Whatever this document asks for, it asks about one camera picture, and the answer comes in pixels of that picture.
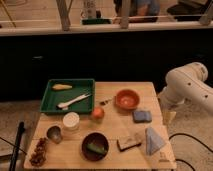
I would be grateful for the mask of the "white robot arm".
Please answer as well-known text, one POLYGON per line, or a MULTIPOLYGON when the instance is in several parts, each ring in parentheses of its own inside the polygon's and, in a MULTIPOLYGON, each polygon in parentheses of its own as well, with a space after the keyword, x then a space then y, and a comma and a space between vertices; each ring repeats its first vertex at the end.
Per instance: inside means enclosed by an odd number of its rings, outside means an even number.
POLYGON ((166 74, 166 86, 158 94, 164 125, 171 123, 176 116, 174 108, 186 99, 213 115, 213 88, 205 84, 207 78, 207 67, 200 62, 174 68, 166 74))

